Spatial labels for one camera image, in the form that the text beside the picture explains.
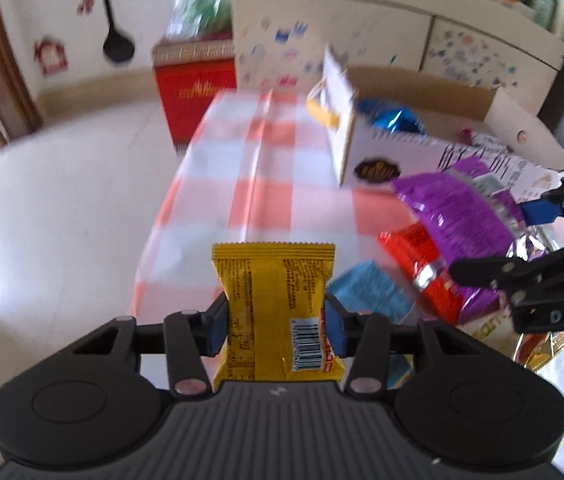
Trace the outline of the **light blue snack packet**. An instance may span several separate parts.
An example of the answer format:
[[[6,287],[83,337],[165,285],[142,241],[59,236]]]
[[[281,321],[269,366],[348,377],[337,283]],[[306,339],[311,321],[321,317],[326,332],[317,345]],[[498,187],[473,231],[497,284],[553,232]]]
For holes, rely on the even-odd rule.
[[[396,325],[416,320],[416,305],[390,275],[371,260],[352,266],[334,278],[326,289],[349,312],[379,313]]]

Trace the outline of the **yellow snack packet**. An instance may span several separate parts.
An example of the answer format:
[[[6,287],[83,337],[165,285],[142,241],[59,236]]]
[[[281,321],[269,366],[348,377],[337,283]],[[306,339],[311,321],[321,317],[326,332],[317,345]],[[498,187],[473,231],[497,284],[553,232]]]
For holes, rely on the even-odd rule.
[[[212,247],[229,307],[213,388],[224,382],[343,379],[344,364],[325,333],[324,299],[335,252],[325,243]]]

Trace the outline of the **red snack bag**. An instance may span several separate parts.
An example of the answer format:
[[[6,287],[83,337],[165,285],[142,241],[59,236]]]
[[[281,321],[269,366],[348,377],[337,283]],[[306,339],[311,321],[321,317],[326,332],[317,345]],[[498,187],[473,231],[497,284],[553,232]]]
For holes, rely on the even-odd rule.
[[[451,278],[449,264],[421,222],[399,231],[382,232],[378,243],[437,318],[451,325],[460,322],[464,296]]]

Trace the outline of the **purple snack bag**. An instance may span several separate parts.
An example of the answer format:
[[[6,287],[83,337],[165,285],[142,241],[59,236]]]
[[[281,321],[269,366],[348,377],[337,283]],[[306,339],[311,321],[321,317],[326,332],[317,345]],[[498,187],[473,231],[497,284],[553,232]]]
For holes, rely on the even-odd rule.
[[[414,212],[415,222],[425,226],[449,267],[456,259],[505,256],[524,229],[512,194],[477,157],[463,159],[443,172],[400,178],[393,187],[399,200]],[[457,286],[464,296],[457,324],[494,308],[498,294],[493,290]]]

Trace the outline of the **silver foil snack bag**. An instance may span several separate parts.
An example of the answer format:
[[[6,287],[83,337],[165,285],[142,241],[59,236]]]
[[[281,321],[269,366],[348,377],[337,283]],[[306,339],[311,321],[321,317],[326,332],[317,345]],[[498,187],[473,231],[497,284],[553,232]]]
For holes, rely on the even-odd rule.
[[[510,244],[506,256],[532,261],[551,252],[556,252],[561,247],[559,235],[551,224],[527,226],[518,233],[513,243]]]

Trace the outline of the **white cardboard milk box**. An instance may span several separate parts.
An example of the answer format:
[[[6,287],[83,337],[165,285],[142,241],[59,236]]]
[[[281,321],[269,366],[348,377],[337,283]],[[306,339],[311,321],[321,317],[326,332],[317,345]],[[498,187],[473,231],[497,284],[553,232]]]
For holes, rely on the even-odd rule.
[[[359,110],[365,99],[413,112],[422,133],[387,132]],[[483,89],[396,67],[344,66],[325,49],[309,114],[327,132],[336,180],[345,188],[390,188],[393,180],[479,158],[517,200],[533,200],[564,176],[564,149],[544,123],[502,89]]]

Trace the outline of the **dark blue foil snack bag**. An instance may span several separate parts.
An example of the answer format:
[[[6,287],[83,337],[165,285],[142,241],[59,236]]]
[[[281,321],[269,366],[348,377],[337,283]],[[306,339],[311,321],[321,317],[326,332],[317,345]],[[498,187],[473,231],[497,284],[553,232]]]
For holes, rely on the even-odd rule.
[[[382,99],[362,99],[357,111],[364,117],[367,125],[385,133],[411,133],[425,136],[422,122],[410,107]]]

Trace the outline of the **beige stickered cabinet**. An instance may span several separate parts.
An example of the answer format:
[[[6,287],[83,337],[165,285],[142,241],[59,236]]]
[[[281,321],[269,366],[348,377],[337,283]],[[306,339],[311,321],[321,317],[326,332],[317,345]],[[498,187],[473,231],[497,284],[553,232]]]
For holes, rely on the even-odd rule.
[[[393,66],[504,88],[540,110],[564,42],[494,0],[232,0],[237,83],[307,92],[332,49],[347,66]]]

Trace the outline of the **red gift box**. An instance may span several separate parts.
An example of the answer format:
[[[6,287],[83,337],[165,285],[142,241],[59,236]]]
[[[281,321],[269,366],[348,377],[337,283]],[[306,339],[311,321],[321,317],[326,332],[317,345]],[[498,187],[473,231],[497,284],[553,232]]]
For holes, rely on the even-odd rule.
[[[152,57],[171,140],[180,150],[192,140],[216,94],[236,88],[232,34],[163,38]]]

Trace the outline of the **clear plastic bag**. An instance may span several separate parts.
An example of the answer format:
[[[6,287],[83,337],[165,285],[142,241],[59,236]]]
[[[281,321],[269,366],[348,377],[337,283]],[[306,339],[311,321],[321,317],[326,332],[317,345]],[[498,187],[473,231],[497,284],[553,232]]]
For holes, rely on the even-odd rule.
[[[172,0],[166,37],[189,40],[224,34],[231,29],[230,0]]]

